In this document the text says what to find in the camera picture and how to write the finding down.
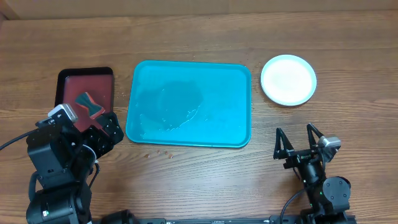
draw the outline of water stain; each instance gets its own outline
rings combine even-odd
[[[139,133],[179,128],[198,113],[202,101],[195,82],[172,82],[143,91],[136,101],[136,114],[141,124]]]

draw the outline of wire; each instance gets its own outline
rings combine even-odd
[[[297,173],[295,167],[293,167],[293,172],[294,172],[294,174],[296,175],[296,177],[298,178],[298,180],[301,180],[301,178],[300,178],[299,174]]]
[[[37,177],[39,176],[39,174],[37,173],[37,171],[35,171],[31,177],[30,177],[30,181],[29,181],[29,191],[28,191],[28,196],[29,196],[29,200],[33,201],[34,197],[35,197],[35,193],[36,193],[36,180]]]
[[[91,186],[93,185],[93,183],[94,183],[94,180],[95,180],[95,177],[97,177],[97,175],[99,174],[99,172],[100,172],[100,165],[96,162],[96,163],[94,163],[94,165],[95,165],[95,168],[96,168],[96,170],[95,170],[95,174],[94,174],[94,177],[93,177],[93,179],[91,180],[91,182],[90,182],[90,184],[89,184],[89,188],[91,188]]]
[[[283,207],[283,209],[282,209],[282,211],[281,211],[281,213],[280,213],[280,220],[279,220],[280,222],[279,222],[279,224],[283,224],[283,222],[284,222],[284,214],[285,214],[285,210],[286,210],[287,206],[288,206],[295,198],[297,198],[300,194],[306,192],[308,189],[310,189],[310,188],[312,188],[313,186],[317,185],[317,184],[319,183],[319,181],[321,181],[321,180],[326,176],[326,174],[325,174],[325,169],[326,169],[325,158],[323,157],[323,154],[322,154],[322,153],[319,153],[319,155],[320,155],[321,160],[322,160],[322,169],[323,169],[322,176],[319,177],[319,179],[318,179],[317,181],[315,181],[313,184],[308,185],[307,187],[305,187],[305,188],[301,189],[300,191],[298,191],[295,195],[293,195],[293,197],[291,197],[291,198],[286,202],[285,206]],[[296,170],[294,169],[294,167],[293,167],[293,171],[294,171],[294,173],[296,174],[297,178],[299,178],[299,175],[297,174],[297,172],[296,172]]]
[[[287,206],[295,199],[297,198],[300,194],[304,193],[306,190],[308,190],[310,187],[312,187],[313,185],[309,185],[306,188],[301,189],[300,191],[298,191],[295,195],[293,195],[293,197],[291,197],[285,204],[285,206],[283,207],[282,211],[280,212],[280,220],[279,223],[283,224],[284,222],[284,213],[285,210],[287,208]]]
[[[2,146],[0,146],[0,151],[1,151],[2,149],[4,149],[5,147],[11,145],[12,143],[14,143],[14,142],[16,142],[16,141],[18,141],[18,140],[21,140],[21,139],[23,139],[24,137],[26,137],[26,136],[32,134],[32,133],[35,132],[36,130],[37,130],[37,129],[28,131],[28,132],[26,132],[25,134],[22,134],[22,135],[20,135],[20,136],[18,136],[18,137],[16,137],[16,138],[14,138],[14,139],[12,139],[12,140],[10,140],[10,141],[4,143]]]
[[[89,149],[94,154],[94,161],[97,161],[97,155],[95,154],[95,151],[91,147],[89,147],[89,146],[87,146],[85,144],[83,144],[82,146],[84,146],[87,149]]]

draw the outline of wooden table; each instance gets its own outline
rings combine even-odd
[[[262,92],[262,66],[280,54],[305,58],[317,73],[317,90],[302,106],[277,106]],[[343,141],[326,172],[351,181],[348,214],[360,223],[398,222],[398,11],[6,21],[0,30],[0,142],[46,116],[64,68],[111,67],[114,110],[124,128],[134,67],[149,59],[247,66],[251,141],[234,150],[137,145],[125,138],[100,159],[95,218],[125,208],[140,218],[278,214],[302,186],[283,161],[272,159],[275,129],[305,149],[305,125],[312,122]],[[33,171],[25,141],[0,153],[2,223],[26,222]],[[287,213],[307,207],[303,196]]]

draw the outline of blue tray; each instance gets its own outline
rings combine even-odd
[[[250,71],[235,64],[141,62],[126,134],[140,143],[245,146],[251,137]]]

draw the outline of tray rim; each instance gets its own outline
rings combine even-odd
[[[127,124],[129,121],[129,111],[130,111],[130,106],[129,109],[127,110],[127,119],[126,119],[126,135],[127,137],[136,143],[139,144],[160,144],[160,145],[174,145],[174,146],[195,146],[195,147],[218,147],[218,148],[232,148],[232,149],[239,149],[242,148],[244,146],[246,146],[250,139],[251,139],[251,103],[252,103],[252,94],[251,94],[251,72],[250,70],[241,64],[236,64],[236,63],[217,63],[217,62],[185,62],[185,61],[167,61],[167,60],[144,60],[140,63],[137,64],[136,68],[134,69],[134,73],[133,73],[133,78],[132,78],[132,83],[131,83],[131,90],[133,90],[134,88],[134,76],[136,75],[137,72],[139,72],[143,67],[148,66],[148,63],[154,63],[154,62],[161,62],[161,63],[170,63],[170,64],[181,64],[184,63],[186,65],[197,65],[197,64],[205,64],[205,65],[209,65],[209,66],[215,66],[215,65],[221,65],[221,66],[225,66],[225,67],[238,67],[240,70],[243,71],[243,73],[246,75],[247,78],[247,82],[248,82],[248,86],[247,86],[247,104],[248,104],[248,111],[247,111],[247,128],[246,128],[246,136],[243,139],[242,142],[237,143],[237,144],[223,144],[223,143],[219,143],[219,144],[210,144],[208,142],[185,142],[185,141],[148,141],[148,140],[140,140],[140,139],[135,139],[132,138],[132,136],[130,136],[130,133],[127,131]],[[129,105],[131,102],[131,90],[130,90],[130,99],[129,99]]]
[[[70,76],[86,76],[86,75],[111,75],[112,76],[112,92],[111,92],[111,108],[113,111],[114,101],[114,75],[112,68],[109,67],[91,67],[91,68],[66,68],[58,74],[57,89],[55,92],[55,105],[63,103],[63,94],[65,89],[65,81]]]

